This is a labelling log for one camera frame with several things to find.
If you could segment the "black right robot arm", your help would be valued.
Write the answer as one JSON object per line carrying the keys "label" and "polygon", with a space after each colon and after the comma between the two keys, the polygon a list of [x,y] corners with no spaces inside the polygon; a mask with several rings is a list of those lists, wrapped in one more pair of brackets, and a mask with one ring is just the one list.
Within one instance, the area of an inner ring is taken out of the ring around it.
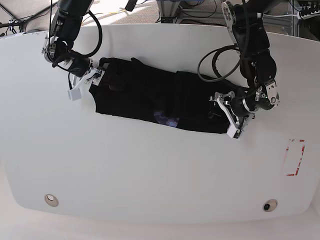
{"label": "black right robot arm", "polygon": [[228,80],[202,81],[197,74],[169,72],[130,60],[101,58],[92,63],[92,53],[73,51],[83,17],[90,13],[90,0],[60,0],[49,27],[44,56],[53,67],[91,81],[89,92],[95,111],[181,130],[225,134],[241,131],[254,118],[242,107],[250,95],[246,87]]}

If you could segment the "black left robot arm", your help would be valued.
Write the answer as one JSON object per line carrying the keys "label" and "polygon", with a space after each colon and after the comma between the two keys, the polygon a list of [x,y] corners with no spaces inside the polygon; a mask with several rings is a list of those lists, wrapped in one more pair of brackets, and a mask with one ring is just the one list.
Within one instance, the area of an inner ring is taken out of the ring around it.
{"label": "black left robot arm", "polygon": [[240,59],[235,69],[247,80],[249,88],[233,85],[237,93],[223,95],[219,92],[213,98],[215,104],[209,112],[210,116],[221,113],[218,119],[208,119],[196,131],[204,133],[225,134],[235,129],[240,133],[259,109],[269,111],[279,104],[279,94],[275,76],[277,66],[270,54],[270,42],[263,25],[264,12],[269,10],[275,0],[248,0],[233,5],[223,1],[221,8],[233,44],[211,51],[211,66],[216,78],[199,78],[207,83],[225,81],[216,67],[218,56],[228,50],[236,50]]}

